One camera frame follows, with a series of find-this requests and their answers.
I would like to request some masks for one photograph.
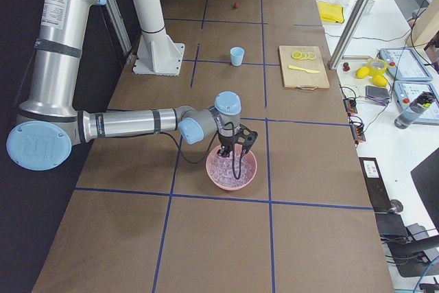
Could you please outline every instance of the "wire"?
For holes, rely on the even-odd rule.
[[[172,141],[174,141],[175,145],[177,146],[178,152],[181,154],[181,157],[182,157],[184,160],[186,160],[186,162],[188,162],[189,164],[196,165],[196,164],[198,164],[200,161],[202,161],[204,158],[206,158],[206,156],[209,154],[209,152],[211,151],[212,143],[213,143],[213,141],[215,140],[216,136],[218,135],[218,132],[216,132],[216,133],[213,135],[213,137],[212,137],[212,139],[211,139],[211,142],[209,143],[209,146],[207,147],[207,149],[206,149],[206,151],[204,152],[203,156],[202,156],[200,159],[198,159],[197,161],[191,161],[190,159],[188,159],[188,158],[185,156],[185,154],[183,154],[183,151],[181,150],[180,144],[177,142],[177,140],[176,140],[175,137],[173,137],[172,135],[170,135],[169,133],[166,133],[166,132],[161,132],[160,134],[167,135],[168,137],[170,137],[170,138],[172,139]]]
[[[232,173],[233,173],[233,177],[235,178],[235,180],[239,180],[241,178],[241,165],[242,165],[242,156],[244,155],[244,151],[241,150],[241,154],[239,155],[239,173],[238,175],[236,175],[236,171],[235,171],[235,127],[233,127],[233,122],[229,121],[227,122],[224,127],[226,127],[227,125],[231,125],[232,126]]]
[[[396,266],[402,266],[402,265],[406,264],[408,261],[409,260],[405,260],[404,262],[391,262],[391,261],[386,261],[386,262],[390,263],[390,264],[394,264]]]
[[[32,55],[30,56],[29,61],[27,62],[27,65],[26,65],[25,73],[24,73],[23,77],[20,80],[19,89],[16,92],[16,95],[15,95],[15,98],[14,98],[14,103],[12,104],[13,108],[12,108],[12,112],[11,112],[11,115],[10,115],[10,125],[12,124],[12,122],[14,122],[15,110],[19,106],[20,96],[21,96],[21,93],[23,92],[23,88],[25,86],[25,82],[26,82],[27,78],[29,77],[29,73],[30,73],[30,69],[31,69],[32,63],[35,61],[35,55],[36,55],[36,48],[34,48],[34,50],[32,51]]]
[[[410,260],[410,259],[418,258],[418,255],[413,255],[411,257],[394,257],[392,255],[386,255],[386,257],[391,257],[392,259],[398,259],[398,260]]]
[[[399,237],[394,238],[394,239],[389,239],[388,241],[383,242],[383,244],[387,244],[387,243],[390,243],[390,242],[398,242],[397,240],[401,240],[402,242],[406,242],[408,237],[414,237],[415,235],[418,235],[420,233],[426,233],[426,232],[432,231],[432,230],[439,231],[439,228],[431,228],[431,229],[426,229],[426,230],[419,231],[418,233],[413,233],[411,235],[399,236]]]
[[[425,277],[425,275],[428,273],[428,270],[430,270],[430,268],[431,268],[431,267],[432,267],[437,261],[439,261],[439,256],[435,257],[435,258],[433,259],[433,261],[431,261],[430,264],[425,268],[423,274],[419,277],[419,280],[418,280],[418,282],[416,283],[416,285],[415,285],[415,287],[414,287],[414,289],[413,289],[413,293],[416,293],[416,289],[418,288],[420,281],[423,280],[423,278]]]
[[[352,39],[380,40],[380,41],[384,41],[384,42],[386,42],[386,43],[389,43],[390,41],[394,41],[394,40],[398,40],[398,39],[404,38],[406,34],[408,34],[409,32],[411,32],[411,30],[412,30],[412,29],[409,29],[409,30],[407,30],[406,33],[404,33],[401,37],[397,37],[397,38],[393,38],[393,39],[381,39],[381,38],[375,38],[375,37],[352,37]],[[328,34],[328,33],[326,33],[326,32],[325,32],[324,34],[326,34],[327,36],[330,36],[330,37],[336,37],[336,38],[341,37],[341,36],[336,36],[336,35],[334,35],[334,34]]]
[[[405,45],[404,45],[404,47],[403,47],[403,50],[402,51],[404,51],[404,49],[407,47],[407,41],[405,42]],[[389,102],[384,106],[384,108],[375,116],[375,118],[366,126],[366,128],[364,129],[364,132],[366,132],[368,129],[369,129],[369,126],[370,125],[372,125],[377,119],[378,119],[378,117],[380,116],[380,114],[381,113],[383,113],[386,109],[387,109],[387,107],[389,106],[389,104],[390,103],[392,103],[392,99],[393,99],[393,90],[394,90],[394,87],[395,87],[395,83],[396,83],[396,77],[397,77],[397,75],[398,75],[398,66],[399,66],[399,61],[401,61],[401,58],[402,58],[402,56],[400,56],[399,57],[399,59],[398,59],[398,62],[397,62],[397,64],[396,64],[396,70],[395,70],[395,76],[393,77],[393,83],[392,83],[392,86],[390,87],[390,92],[389,92],[389,95],[390,95],[390,98],[389,98]]]
[[[346,94],[344,93],[343,89],[348,89],[348,90],[352,91],[352,93],[354,93],[354,98],[355,99],[357,98],[356,92],[351,87],[340,85],[340,88],[342,89],[342,93],[343,93],[343,96],[344,96],[345,99],[348,99],[348,98],[347,98]]]

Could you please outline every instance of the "water bottle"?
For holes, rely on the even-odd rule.
[[[401,130],[409,127],[435,101],[433,93],[422,92],[404,111],[395,119],[395,126]]]

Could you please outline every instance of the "blue joint cap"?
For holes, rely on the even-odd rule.
[[[57,125],[27,121],[9,133],[6,149],[9,157],[21,167],[44,171],[67,159],[71,152],[71,140]]]
[[[200,142],[204,138],[202,127],[192,118],[184,118],[178,124],[178,130],[187,144]]]
[[[234,92],[221,92],[215,98],[215,107],[223,115],[239,115],[241,113],[241,100],[238,94]]]
[[[97,3],[95,5],[98,6],[104,6],[107,4],[107,0],[98,0]]]

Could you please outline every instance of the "pink bowl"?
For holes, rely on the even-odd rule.
[[[241,164],[241,178],[239,180],[235,179],[232,173],[232,154],[228,158],[222,158],[217,155],[217,151],[221,149],[221,146],[213,148],[206,159],[206,171],[209,178],[218,187],[224,190],[238,190],[244,188],[250,182],[252,182],[258,164],[256,162],[256,157],[253,152],[249,151],[242,158]],[[241,155],[242,146],[239,144],[235,145],[235,173],[239,173],[239,156]]]

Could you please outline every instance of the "white table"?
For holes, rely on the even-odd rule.
[[[374,37],[385,40],[400,37],[409,30],[405,18],[396,6],[394,0],[374,0],[375,3],[370,11],[361,18],[359,26],[355,31],[355,37]],[[351,0],[345,8],[345,22],[342,25],[325,24],[324,29],[327,33],[327,42],[330,52],[333,53],[335,46],[340,38],[330,35],[340,36],[355,0]],[[368,39],[352,39],[345,55],[349,56],[371,56],[376,57],[381,48],[403,47],[405,39],[399,38],[391,42]],[[369,78],[359,80],[355,78],[355,70],[361,65],[357,62],[350,62],[351,70],[343,72],[342,63],[339,64],[337,72],[342,86],[349,86],[356,90],[358,95],[365,95],[366,85],[371,85]],[[439,75],[432,69],[434,77],[432,83],[436,90],[439,90]],[[374,102],[358,99],[357,109],[359,117],[367,126],[383,109],[382,106]],[[378,119],[369,126],[365,136],[366,142],[360,143],[357,154],[360,157],[375,157],[381,170],[381,175],[385,183],[390,199],[400,200],[404,205],[401,213],[406,226],[419,223],[427,229],[434,228],[425,207],[414,186],[410,172],[434,150],[439,148],[439,126],[427,126],[413,124],[406,130],[398,129],[394,124],[394,119],[399,115],[400,110],[396,102],[392,101]],[[430,231],[430,235],[436,235],[436,231]],[[394,287],[397,289],[413,289],[418,278],[403,278],[399,275],[395,266],[389,265]],[[425,277],[423,282],[432,282],[433,277]]]

